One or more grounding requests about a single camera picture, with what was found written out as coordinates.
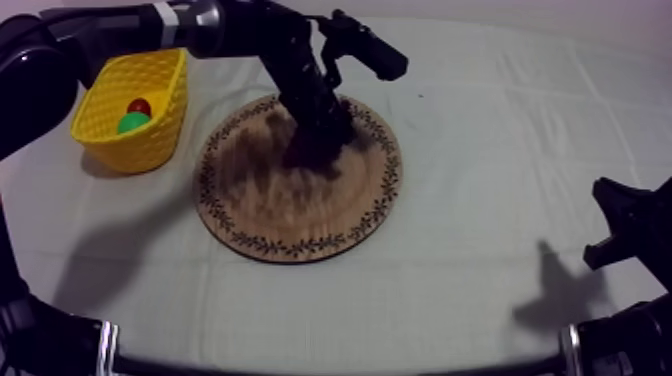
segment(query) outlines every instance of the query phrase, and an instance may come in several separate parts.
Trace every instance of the green ball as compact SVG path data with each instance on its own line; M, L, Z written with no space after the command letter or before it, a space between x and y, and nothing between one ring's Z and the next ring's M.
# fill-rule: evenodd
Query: green ball
M143 114L142 112L129 112L121 118L119 125L117 126L117 133L126 133L142 126L145 123L148 123L150 120L149 116Z

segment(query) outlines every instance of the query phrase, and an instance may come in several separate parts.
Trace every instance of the plastic basket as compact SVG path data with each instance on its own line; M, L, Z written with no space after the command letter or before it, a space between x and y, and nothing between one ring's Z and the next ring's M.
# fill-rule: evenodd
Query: plastic basket
M97 160L113 170L138 173L170 159L187 107L184 50L165 50L111 59L84 96L70 133ZM152 119L118 134L129 103L146 99Z

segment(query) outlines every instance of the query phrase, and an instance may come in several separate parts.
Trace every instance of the table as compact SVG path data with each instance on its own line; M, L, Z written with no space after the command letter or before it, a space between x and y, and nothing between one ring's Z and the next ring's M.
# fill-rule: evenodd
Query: table
M550 354L561 326L663 292L635 260L591 273L581 258L608 235L594 180L655 189L672 176L669 61L483 25L363 21L411 62L383 83L340 61L338 91L382 115L403 154L399 200L370 239L287 267L208 233L190 196L198 151L274 86L256 59L192 59L184 128L160 169L106 171L70 138L71 118L3 162L33 292L120 324L126 353L305 373Z

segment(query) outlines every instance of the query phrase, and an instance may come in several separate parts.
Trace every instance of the round wooden tray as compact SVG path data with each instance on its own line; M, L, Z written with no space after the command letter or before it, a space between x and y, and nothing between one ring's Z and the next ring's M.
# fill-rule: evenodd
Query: round wooden tray
M357 138L327 171L286 169L296 123L275 96L230 115L206 142L194 196L208 229L237 253L297 264L338 255L385 220L401 186L392 130L351 98Z

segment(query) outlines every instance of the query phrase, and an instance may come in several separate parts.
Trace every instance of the white wall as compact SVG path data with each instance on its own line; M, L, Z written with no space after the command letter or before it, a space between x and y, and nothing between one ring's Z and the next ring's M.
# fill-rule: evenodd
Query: white wall
M672 55L672 0L280 0L306 13L343 8L357 16L417 17L516 26ZM58 3L140 0L9 0L0 14Z
M17 13L36 13L42 9L63 6L61 0L0 0L0 20Z

